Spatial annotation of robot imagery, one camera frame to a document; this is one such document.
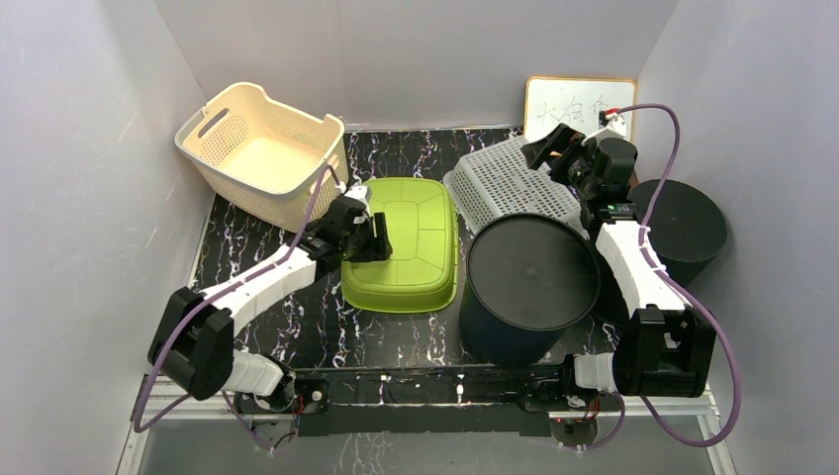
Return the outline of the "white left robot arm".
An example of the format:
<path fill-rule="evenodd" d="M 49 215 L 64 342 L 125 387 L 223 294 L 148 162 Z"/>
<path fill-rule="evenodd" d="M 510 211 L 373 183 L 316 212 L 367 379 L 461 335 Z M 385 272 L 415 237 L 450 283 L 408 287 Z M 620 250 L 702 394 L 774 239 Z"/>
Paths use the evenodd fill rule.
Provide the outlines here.
<path fill-rule="evenodd" d="M 370 208 L 369 187 L 339 195 L 326 213 L 289 245 L 231 280 L 169 298 L 147 359 L 188 396 L 250 394 L 272 412 L 294 403 L 296 375 L 272 357 L 237 350 L 234 339 L 256 317 L 288 295 L 338 270 L 345 262 L 379 262 L 392 253 L 385 215 Z"/>

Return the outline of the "green plastic basin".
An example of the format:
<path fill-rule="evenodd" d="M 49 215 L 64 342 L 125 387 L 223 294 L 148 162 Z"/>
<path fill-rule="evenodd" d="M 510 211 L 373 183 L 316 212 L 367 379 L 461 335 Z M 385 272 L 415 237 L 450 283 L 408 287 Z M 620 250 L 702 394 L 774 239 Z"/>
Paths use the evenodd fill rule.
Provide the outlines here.
<path fill-rule="evenodd" d="M 385 215 L 392 254 L 341 268 L 341 292 L 354 308 L 386 314 L 436 312 L 457 293 L 458 224 L 449 192 L 435 180 L 374 178 L 370 206 Z"/>

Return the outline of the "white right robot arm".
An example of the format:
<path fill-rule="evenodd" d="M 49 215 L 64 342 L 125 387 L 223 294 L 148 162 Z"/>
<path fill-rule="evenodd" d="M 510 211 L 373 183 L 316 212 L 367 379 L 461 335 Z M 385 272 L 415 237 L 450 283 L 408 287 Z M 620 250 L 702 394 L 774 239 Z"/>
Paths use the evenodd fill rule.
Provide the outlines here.
<path fill-rule="evenodd" d="M 552 181 L 577 191 L 580 220 L 608 266 L 629 324 L 612 353 L 566 359 L 571 373 L 557 383 L 559 401 L 584 409 L 599 392 L 623 396 L 699 396 L 715 333 L 698 309 L 668 284 L 665 266 L 647 241 L 648 227 L 628 198 L 637 148 L 603 128 L 587 137 L 565 124 L 522 146 L 528 168 L 548 166 Z"/>

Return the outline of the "dark blue large bucket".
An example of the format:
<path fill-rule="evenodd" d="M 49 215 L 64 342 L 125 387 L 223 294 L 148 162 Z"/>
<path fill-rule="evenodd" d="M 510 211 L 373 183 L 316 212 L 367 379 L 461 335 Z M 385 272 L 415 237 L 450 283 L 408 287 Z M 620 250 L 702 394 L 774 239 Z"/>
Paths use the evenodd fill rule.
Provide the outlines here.
<path fill-rule="evenodd" d="M 569 225 L 539 214 L 503 216 L 467 252 L 461 339 L 495 365 L 534 364 L 592 310 L 601 287 L 593 247 Z"/>

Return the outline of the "cream perforated storage basket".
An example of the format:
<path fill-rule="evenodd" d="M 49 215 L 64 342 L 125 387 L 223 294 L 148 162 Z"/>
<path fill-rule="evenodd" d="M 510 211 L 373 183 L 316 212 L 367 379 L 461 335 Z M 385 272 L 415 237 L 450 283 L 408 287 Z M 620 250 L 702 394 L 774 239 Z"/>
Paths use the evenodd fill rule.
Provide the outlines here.
<path fill-rule="evenodd" d="M 176 133 L 179 151 L 211 188 L 290 232 L 320 218 L 350 181 L 344 123 L 271 99 L 254 83 L 228 86 Z"/>

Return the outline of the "white perforated strainer basket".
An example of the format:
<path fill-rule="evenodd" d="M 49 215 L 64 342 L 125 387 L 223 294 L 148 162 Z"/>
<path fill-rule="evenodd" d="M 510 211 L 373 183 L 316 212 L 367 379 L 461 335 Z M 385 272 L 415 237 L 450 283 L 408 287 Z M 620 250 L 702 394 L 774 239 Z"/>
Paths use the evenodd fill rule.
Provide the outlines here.
<path fill-rule="evenodd" d="M 565 223 L 587 238 L 580 203 L 568 187 L 552 181 L 548 167 L 527 167 L 522 136 L 470 152 L 443 176 L 458 213 L 472 234 L 502 216 L 540 214 Z"/>

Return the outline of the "black ribbed bucket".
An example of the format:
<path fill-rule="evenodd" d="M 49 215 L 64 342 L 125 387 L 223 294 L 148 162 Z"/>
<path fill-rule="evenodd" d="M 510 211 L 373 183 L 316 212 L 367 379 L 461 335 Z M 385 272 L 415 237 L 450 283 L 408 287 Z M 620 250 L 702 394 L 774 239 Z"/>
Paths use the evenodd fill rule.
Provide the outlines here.
<path fill-rule="evenodd" d="M 629 191 L 639 220 L 646 216 L 658 182 L 644 181 Z M 724 215 L 699 189 L 670 179 L 653 208 L 648 225 L 652 247 L 670 277 L 687 289 L 723 250 L 728 238 Z M 629 315 L 617 282 L 602 258 L 600 264 L 602 288 L 592 313 L 611 325 L 626 326 Z"/>

